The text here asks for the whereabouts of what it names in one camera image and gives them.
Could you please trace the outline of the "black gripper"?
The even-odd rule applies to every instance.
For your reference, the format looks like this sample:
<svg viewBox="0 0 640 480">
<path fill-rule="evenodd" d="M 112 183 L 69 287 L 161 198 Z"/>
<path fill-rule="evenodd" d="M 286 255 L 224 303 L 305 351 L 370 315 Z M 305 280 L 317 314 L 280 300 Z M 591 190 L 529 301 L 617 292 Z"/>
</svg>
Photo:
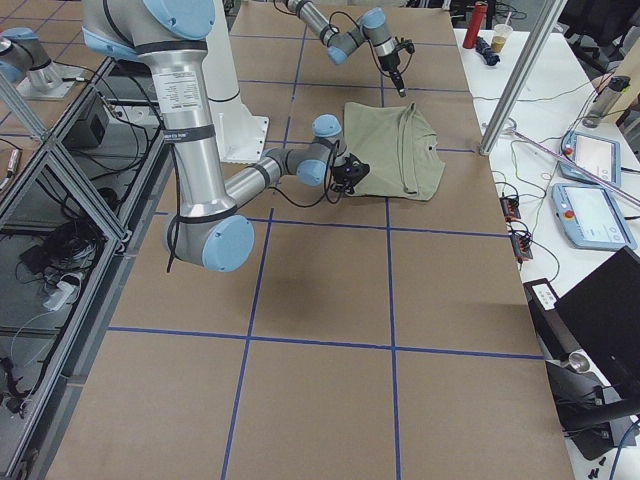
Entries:
<svg viewBox="0 0 640 480">
<path fill-rule="evenodd" d="M 406 87 L 400 70 L 400 52 L 406 51 L 409 58 L 415 52 L 411 39 L 391 37 L 384 43 L 375 46 L 375 55 L 383 75 L 388 77 L 396 88 L 400 97 L 406 96 Z"/>
<path fill-rule="evenodd" d="M 370 173 L 370 166 L 354 154 L 342 159 L 342 163 L 331 168 L 331 189 L 334 192 L 354 195 L 355 187 Z"/>
</svg>

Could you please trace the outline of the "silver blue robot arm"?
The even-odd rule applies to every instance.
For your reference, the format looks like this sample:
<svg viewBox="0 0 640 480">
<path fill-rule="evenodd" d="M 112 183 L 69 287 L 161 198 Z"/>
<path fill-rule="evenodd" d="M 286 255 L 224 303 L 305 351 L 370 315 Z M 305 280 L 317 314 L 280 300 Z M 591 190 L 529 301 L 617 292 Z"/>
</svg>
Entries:
<svg viewBox="0 0 640 480">
<path fill-rule="evenodd" d="M 343 64 L 362 45 L 368 45 L 378 71 L 391 80 L 400 97 L 406 96 L 402 75 L 411 62 L 415 46 L 411 39 L 391 33 L 380 7 L 354 19 L 344 11 L 334 11 L 326 17 L 307 0 L 272 1 L 272 4 L 278 12 L 297 17 L 314 32 L 335 65 Z"/>
<path fill-rule="evenodd" d="M 325 192 L 352 195 L 370 172 L 350 152 L 338 119 L 317 117 L 305 149 L 271 149 L 225 179 L 203 62 L 216 23 L 211 1 L 86 1 L 86 45 L 105 56 L 140 62 L 152 76 L 164 141 L 173 151 L 179 207 L 165 244 L 172 260 L 231 272 L 250 256 L 254 228 L 238 210 L 282 177 L 295 175 Z"/>
</svg>

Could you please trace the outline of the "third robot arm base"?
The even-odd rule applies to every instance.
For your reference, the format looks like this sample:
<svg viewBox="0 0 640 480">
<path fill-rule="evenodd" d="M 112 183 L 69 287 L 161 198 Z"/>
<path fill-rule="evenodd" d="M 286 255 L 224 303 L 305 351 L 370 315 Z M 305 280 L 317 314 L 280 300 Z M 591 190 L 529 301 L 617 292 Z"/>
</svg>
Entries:
<svg viewBox="0 0 640 480">
<path fill-rule="evenodd" d="M 82 67 L 55 63 L 27 27 L 1 32 L 1 73 L 28 100 L 61 100 L 85 79 Z"/>
</svg>

